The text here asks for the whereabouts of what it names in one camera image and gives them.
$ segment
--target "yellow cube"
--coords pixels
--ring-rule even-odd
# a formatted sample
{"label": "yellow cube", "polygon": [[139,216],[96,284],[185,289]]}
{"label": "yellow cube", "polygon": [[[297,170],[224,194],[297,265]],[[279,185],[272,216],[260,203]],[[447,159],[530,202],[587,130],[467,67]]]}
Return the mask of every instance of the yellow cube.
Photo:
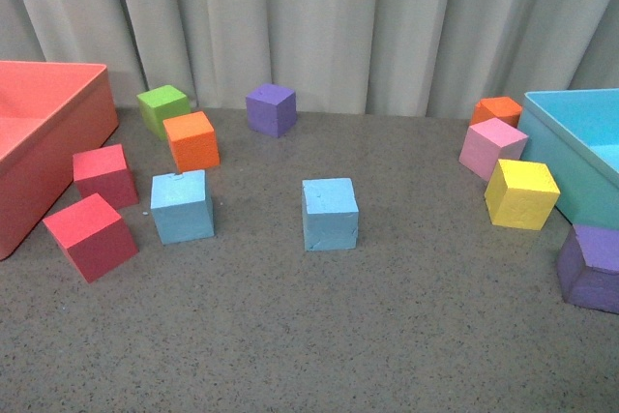
{"label": "yellow cube", "polygon": [[499,160],[485,197],[492,224],[539,231],[559,194],[545,163]]}

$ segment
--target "cyan plastic box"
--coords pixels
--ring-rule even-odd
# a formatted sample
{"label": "cyan plastic box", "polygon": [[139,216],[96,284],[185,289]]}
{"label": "cyan plastic box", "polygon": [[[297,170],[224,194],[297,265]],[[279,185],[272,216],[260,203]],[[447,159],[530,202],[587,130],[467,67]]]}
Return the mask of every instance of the cyan plastic box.
{"label": "cyan plastic box", "polygon": [[525,94],[522,159],[544,162],[571,223],[619,229],[619,89]]}

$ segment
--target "purple cube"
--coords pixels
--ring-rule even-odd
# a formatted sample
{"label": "purple cube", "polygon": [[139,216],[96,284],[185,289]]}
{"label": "purple cube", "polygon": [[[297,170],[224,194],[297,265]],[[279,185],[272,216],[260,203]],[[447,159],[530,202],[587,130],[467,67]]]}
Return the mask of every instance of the purple cube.
{"label": "purple cube", "polygon": [[250,128],[280,137],[297,122],[297,96],[292,89],[262,84],[245,97]]}
{"label": "purple cube", "polygon": [[557,272],[569,304],[619,313],[619,230],[572,226]]}

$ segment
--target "curtain fold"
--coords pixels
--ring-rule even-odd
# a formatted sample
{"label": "curtain fold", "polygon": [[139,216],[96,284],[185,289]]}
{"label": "curtain fold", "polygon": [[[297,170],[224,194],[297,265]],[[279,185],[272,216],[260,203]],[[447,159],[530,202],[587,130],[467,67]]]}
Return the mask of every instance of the curtain fold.
{"label": "curtain fold", "polygon": [[120,0],[22,1],[46,61],[105,63],[116,102],[135,104],[145,87]]}
{"label": "curtain fold", "polygon": [[467,118],[483,97],[619,87],[619,0],[0,0],[0,59],[106,63],[115,101],[172,84],[241,108]]}

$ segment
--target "cube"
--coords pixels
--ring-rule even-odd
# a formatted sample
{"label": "cube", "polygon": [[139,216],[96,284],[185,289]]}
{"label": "cube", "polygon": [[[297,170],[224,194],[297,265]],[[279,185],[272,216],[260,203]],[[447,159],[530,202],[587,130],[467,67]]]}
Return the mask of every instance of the cube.
{"label": "cube", "polygon": [[163,125],[172,157],[181,173],[220,164],[215,129],[204,112],[170,118],[164,120]]}
{"label": "cube", "polygon": [[482,123],[490,118],[498,118],[516,128],[522,107],[509,97],[481,99],[475,105],[469,126]]}
{"label": "cube", "polygon": [[74,154],[74,182],[82,198],[98,193],[115,209],[138,202],[121,144]]}
{"label": "cube", "polygon": [[254,131],[280,137],[297,122],[297,96],[292,89],[262,84],[245,102],[248,124]]}
{"label": "cube", "polygon": [[540,230],[559,193],[544,163],[499,160],[485,197],[492,224]]}
{"label": "cube", "polygon": [[203,169],[154,176],[151,212],[164,245],[215,235],[213,201]]}
{"label": "cube", "polygon": [[485,181],[490,180],[499,159],[518,160],[527,135],[498,118],[469,126],[460,153],[460,163]]}
{"label": "cube", "polygon": [[188,97],[170,85],[138,94],[137,102],[144,124],[161,140],[165,140],[163,120],[192,111]]}
{"label": "cube", "polygon": [[306,251],[357,247],[359,208],[350,178],[303,181],[302,204]]}
{"label": "cube", "polygon": [[574,224],[557,273],[567,303],[619,313],[619,230]]}
{"label": "cube", "polygon": [[125,221],[98,193],[50,215],[43,223],[87,282],[137,253]]}

